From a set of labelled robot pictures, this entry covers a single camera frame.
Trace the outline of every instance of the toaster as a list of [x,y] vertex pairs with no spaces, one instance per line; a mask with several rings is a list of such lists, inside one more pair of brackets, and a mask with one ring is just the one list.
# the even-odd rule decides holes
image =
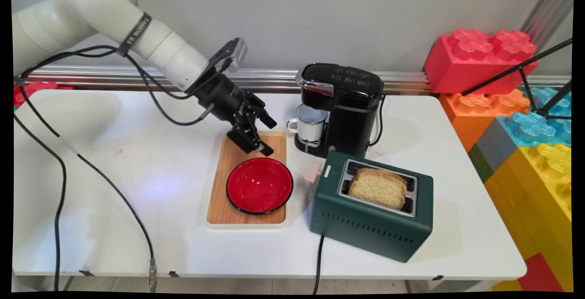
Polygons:
[[[387,170],[407,184],[403,207],[393,209],[348,195],[360,168]],[[433,178],[331,151],[313,201],[311,232],[407,262],[433,228]]]

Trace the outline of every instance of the black wristband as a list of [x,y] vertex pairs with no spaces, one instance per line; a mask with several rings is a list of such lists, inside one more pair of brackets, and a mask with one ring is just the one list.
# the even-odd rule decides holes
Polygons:
[[126,36],[126,38],[120,44],[120,47],[117,49],[117,54],[121,55],[122,57],[125,57],[126,54],[128,54],[128,51],[130,51],[132,44],[134,44],[138,37],[142,35],[146,28],[148,28],[148,25],[150,25],[151,21],[152,16],[149,16],[148,13],[144,12],[140,20],[138,20],[136,26],[134,26],[134,28],[132,28],[132,30],[130,31],[130,34],[128,34],[128,36]]

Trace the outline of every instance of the yellow lego brick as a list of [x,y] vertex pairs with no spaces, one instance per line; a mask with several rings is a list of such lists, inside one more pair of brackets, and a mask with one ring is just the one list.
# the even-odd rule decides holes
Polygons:
[[526,225],[537,249],[564,291],[573,291],[573,242],[571,222],[562,209],[550,201],[548,191],[540,190],[518,206],[518,215]]
[[494,176],[505,185],[505,194],[514,207],[527,199],[537,188],[545,186],[521,149],[516,149],[494,172]]
[[[507,210],[499,208],[506,226],[513,219],[504,216],[505,211],[517,215],[563,289],[573,291],[571,149],[562,144],[520,147],[492,179],[499,182],[510,203]],[[522,236],[514,226],[508,230],[512,238]]]
[[522,287],[518,280],[502,281],[491,287],[491,291],[522,291]]
[[553,199],[571,221],[571,148],[563,144],[540,144],[532,148],[521,147],[520,151],[550,193],[550,197],[542,196],[541,199]]
[[512,240],[516,244],[516,247],[518,247],[522,259],[528,260],[539,253],[526,226],[520,220],[518,213],[514,211],[514,207],[512,207],[512,204],[510,204],[504,194],[505,188],[502,187],[499,179],[496,176],[491,176],[485,182],[485,189],[487,189],[495,208],[498,210],[510,236],[512,236]]

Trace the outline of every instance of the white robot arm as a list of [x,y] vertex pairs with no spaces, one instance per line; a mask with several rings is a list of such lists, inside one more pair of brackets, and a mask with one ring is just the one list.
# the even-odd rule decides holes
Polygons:
[[[12,15],[13,75],[100,32],[122,43],[143,12],[137,0],[47,0]],[[132,45],[182,91],[208,61],[176,32],[153,19]]]
[[163,22],[145,18],[137,3],[137,0],[47,0],[13,14],[13,76],[20,76],[31,66],[98,32],[121,44],[129,41],[132,32],[140,32],[131,50],[157,66],[181,91],[197,97],[199,105],[206,108],[204,114],[211,111],[220,120],[232,123],[228,137],[242,150],[271,155],[272,149],[263,143],[255,128],[256,118],[268,128],[276,126],[264,102],[238,88],[221,74],[222,70],[215,69],[219,61],[225,60],[228,62],[224,65],[236,71],[247,51],[244,41],[233,39],[207,60]]

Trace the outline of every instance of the wooden cutting board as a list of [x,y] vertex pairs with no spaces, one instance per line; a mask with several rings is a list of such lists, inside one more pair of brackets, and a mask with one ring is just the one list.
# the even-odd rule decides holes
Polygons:
[[[269,156],[284,165],[287,164],[287,135],[283,131],[258,131],[262,141],[268,144],[274,153]],[[219,153],[218,166],[215,171],[215,180],[209,208],[207,209],[207,224],[211,228],[228,230],[275,229],[284,226],[286,219],[285,204],[280,209],[266,215],[249,215],[234,208],[228,200],[226,183],[232,170],[250,159],[266,157],[259,152],[246,154],[227,136],[223,137],[222,148]]]

